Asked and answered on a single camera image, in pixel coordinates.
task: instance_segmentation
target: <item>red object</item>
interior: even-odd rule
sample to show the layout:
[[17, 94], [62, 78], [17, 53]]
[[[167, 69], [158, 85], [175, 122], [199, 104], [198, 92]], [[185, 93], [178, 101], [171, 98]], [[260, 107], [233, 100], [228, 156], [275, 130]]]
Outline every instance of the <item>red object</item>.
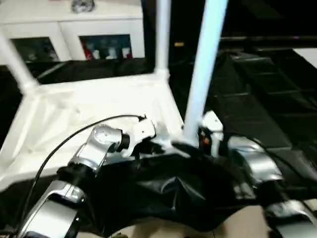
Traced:
[[83, 43], [81, 45], [83, 47], [86, 59], [92, 60], [93, 59], [93, 55], [91, 54], [90, 50]]

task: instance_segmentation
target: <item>robotic arm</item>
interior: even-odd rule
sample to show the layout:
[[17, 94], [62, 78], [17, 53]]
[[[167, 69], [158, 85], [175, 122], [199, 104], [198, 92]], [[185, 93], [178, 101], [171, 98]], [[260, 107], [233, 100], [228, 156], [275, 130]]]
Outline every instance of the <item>robotic arm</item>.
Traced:
[[244, 136], [224, 135], [218, 130], [210, 134], [210, 140], [211, 154], [226, 156], [246, 175], [271, 228], [270, 237], [317, 237], [317, 219], [313, 212], [304, 202], [290, 199], [283, 189], [281, 171], [259, 143]]
[[93, 128], [87, 141], [54, 180], [27, 215], [18, 238], [72, 238], [80, 228], [76, 205], [85, 202], [86, 192], [109, 152], [132, 154], [134, 147], [156, 135], [149, 119], [137, 123], [127, 134], [105, 124]]
[[[218, 121], [205, 125], [206, 128], [208, 133], [203, 142], [210, 142], [207, 153], [214, 159], [219, 155], [227, 157], [244, 172], [272, 235], [317, 237], [317, 219], [305, 203], [288, 197], [281, 171], [259, 143], [244, 136], [224, 135]], [[57, 171], [57, 179], [29, 212], [17, 237], [75, 237], [80, 228], [77, 207], [85, 202], [107, 154], [122, 151], [121, 154], [128, 157], [137, 144], [155, 135], [155, 127], [148, 119], [137, 123], [127, 134], [104, 124], [94, 127], [68, 165]]]

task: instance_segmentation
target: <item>cabinet glass door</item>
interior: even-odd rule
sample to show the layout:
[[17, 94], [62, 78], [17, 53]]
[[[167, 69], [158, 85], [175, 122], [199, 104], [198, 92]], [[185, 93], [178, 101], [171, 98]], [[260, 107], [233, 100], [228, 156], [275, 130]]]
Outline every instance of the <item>cabinet glass door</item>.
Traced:
[[79, 36], [87, 60], [133, 58], [130, 35]]
[[27, 63], [59, 61], [49, 37], [11, 39]]

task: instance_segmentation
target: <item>white vertical pole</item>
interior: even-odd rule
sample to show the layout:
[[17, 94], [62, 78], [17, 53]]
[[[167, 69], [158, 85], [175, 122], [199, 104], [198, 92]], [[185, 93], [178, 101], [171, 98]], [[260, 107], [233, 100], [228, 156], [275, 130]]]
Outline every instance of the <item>white vertical pole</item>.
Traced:
[[22, 61], [12, 42], [4, 36], [1, 27], [0, 54], [17, 81], [18, 87], [23, 95], [38, 86], [37, 81], [33, 78], [25, 63]]
[[157, 0], [155, 72], [168, 78], [171, 0]]
[[228, 0], [206, 0], [192, 84], [185, 116], [184, 140], [198, 145], [198, 127], [204, 113]]

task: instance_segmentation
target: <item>white cabinet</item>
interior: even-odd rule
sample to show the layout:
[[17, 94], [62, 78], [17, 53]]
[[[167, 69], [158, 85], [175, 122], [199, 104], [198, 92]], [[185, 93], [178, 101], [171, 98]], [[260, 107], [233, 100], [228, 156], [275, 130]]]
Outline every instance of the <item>white cabinet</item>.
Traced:
[[71, 59], [57, 22], [4, 24], [2, 30], [26, 62]]
[[28, 62], [143, 58], [141, 0], [95, 2], [92, 12], [76, 14], [70, 0], [8, 0], [0, 25]]
[[143, 58], [141, 19], [61, 22], [72, 59]]

